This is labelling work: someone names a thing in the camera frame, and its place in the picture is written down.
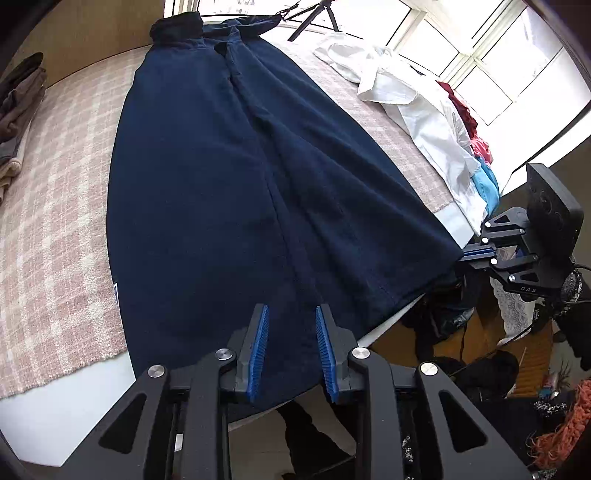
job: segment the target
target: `clothing pile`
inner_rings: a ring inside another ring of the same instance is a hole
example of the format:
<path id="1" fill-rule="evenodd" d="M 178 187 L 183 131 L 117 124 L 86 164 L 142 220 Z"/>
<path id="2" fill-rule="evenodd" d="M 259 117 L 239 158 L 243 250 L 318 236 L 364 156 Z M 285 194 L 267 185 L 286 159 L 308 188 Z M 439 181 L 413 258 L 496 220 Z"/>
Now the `clothing pile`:
<path id="1" fill-rule="evenodd" d="M 24 59 L 0 82 L 0 203 L 22 169 L 28 127 L 43 100 L 47 73 L 43 53 Z"/>
<path id="2" fill-rule="evenodd" d="M 414 70 L 391 48 L 341 32 L 325 35 L 314 54 L 359 84 L 359 99 L 380 103 L 410 135 L 480 234 L 483 218 L 499 204 L 499 186 L 488 146 L 476 134 L 477 123 L 455 95 L 456 101 L 450 100 L 453 90 Z"/>

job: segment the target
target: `white shirt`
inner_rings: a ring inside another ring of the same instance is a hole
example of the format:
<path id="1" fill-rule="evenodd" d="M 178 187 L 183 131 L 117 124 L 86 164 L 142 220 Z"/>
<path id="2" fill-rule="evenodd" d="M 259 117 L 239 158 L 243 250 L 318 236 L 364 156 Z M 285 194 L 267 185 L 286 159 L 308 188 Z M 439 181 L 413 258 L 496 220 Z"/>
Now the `white shirt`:
<path id="1" fill-rule="evenodd" d="M 314 55 L 347 80 L 358 83 L 358 97 L 379 102 L 441 175 L 476 234 L 486 202 L 471 179 L 480 166 L 470 138 L 447 92 L 419 75 L 388 47 L 372 46 L 335 32 L 325 35 Z"/>

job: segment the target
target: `white garment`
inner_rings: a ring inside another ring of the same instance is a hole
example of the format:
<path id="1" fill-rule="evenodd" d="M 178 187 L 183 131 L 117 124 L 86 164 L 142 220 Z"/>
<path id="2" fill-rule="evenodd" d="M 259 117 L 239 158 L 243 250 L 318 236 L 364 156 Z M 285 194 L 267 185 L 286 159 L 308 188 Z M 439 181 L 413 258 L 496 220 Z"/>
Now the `white garment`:
<path id="1" fill-rule="evenodd" d="M 358 83 L 358 97 L 379 102 L 445 181 L 476 234 L 486 202 L 471 179 L 480 166 L 470 138 L 447 92 L 419 75 L 388 47 L 335 32 L 324 36 L 314 54 L 347 80 Z"/>
<path id="2" fill-rule="evenodd" d="M 496 251 L 496 257 L 499 260 L 510 260 L 515 258 L 515 247 L 503 247 Z M 503 285 L 498 280 L 491 278 L 492 290 L 499 303 L 501 318 L 505 326 L 505 338 L 497 343 L 500 347 L 505 345 L 517 334 L 529 327 L 534 321 L 535 305 L 541 303 L 541 299 L 536 301 L 523 301 L 518 293 L 505 291 Z"/>

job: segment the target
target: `orange knit fabric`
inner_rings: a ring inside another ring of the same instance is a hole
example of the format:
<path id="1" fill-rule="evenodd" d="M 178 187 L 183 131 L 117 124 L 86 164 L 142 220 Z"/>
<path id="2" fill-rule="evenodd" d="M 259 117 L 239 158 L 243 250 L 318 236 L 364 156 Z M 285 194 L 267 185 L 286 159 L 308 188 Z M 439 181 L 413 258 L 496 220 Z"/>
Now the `orange knit fabric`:
<path id="1" fill-rule="evenodd" d="M 533 445 L 534 463 L 541 469 L 558 468 L 591 419 L 591 380 L 583 380 L 577 386 L 574 407 L 555 433 L 546 433 L 536 438 Z"/>

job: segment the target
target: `window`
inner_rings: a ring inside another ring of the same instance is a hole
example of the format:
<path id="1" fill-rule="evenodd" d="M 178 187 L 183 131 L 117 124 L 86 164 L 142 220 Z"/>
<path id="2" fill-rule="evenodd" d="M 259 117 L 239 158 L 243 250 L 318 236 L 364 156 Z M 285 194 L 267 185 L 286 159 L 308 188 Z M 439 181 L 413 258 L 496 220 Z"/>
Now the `window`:
<path id="1" fill-rule="evenodd" d="M 272 15 L 292 6 L 291 0 L 176 0 L 186 5 L 183 11 L 199 10 L 202 15 Z"/>
<path id="2" fill-rule="evenodd" d="M 487 125 L 511 104 L 503 90 L 478 67 L 472 69 L 456 91 Z"/>
<path id="3" fill-rule="evenodd" d="M 333 3 L 332 10 L 344 32 L 379 45 L 386 45 L 410 12 L 410 8 L 398 0 L 338 0 Z"/>
<path id="4" fill-rule="evenodd" d="M 561 47 L 550 27 L 527 8 L 482 61 L 503 90 L 518 96 Z"/>
<path id="5" fill-rule="evenodd" d="M 400 55 L 439 76 L 456 57 L 457 50 L 423 20 L 400 50 Z"/>
<path id="6" fill-rule="evenodd" d="M 439 0 L 459 33 L 469 38 L 476 36 L 501 3 L 501 0 Z"/>

